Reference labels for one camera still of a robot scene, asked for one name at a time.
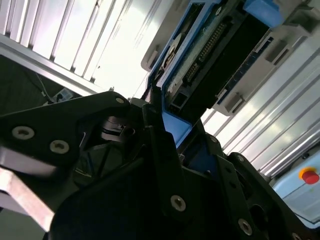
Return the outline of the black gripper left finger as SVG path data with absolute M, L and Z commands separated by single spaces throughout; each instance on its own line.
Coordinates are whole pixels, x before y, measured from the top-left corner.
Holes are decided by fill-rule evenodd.
M 69 197 L 135 159 L 149 122 L 167 132 L 162 107 L 161 90 L 154 87 L 149 101 L 106 91 L 2 116 L 1 191 L 36 222 L 53 222 Z M 123 162 L 77 189 L 73 172 L 80 156 L 112 146 L 120 148 Z

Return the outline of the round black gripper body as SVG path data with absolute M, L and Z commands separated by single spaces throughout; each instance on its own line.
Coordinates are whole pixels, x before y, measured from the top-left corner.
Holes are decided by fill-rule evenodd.
M 235 169 L 201 124 L 183 146 L 150 121 L 135 159 L 70 196 L 50 240 L 239 240 Z

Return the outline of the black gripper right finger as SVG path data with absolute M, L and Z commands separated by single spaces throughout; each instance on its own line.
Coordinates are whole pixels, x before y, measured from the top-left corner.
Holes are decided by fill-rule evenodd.
M 199 155 L 193 168 L 215 183 L 219 236 L 228 240 L 318 240 L 240 153 L 223 153 L 220 142 L 195 125 Z

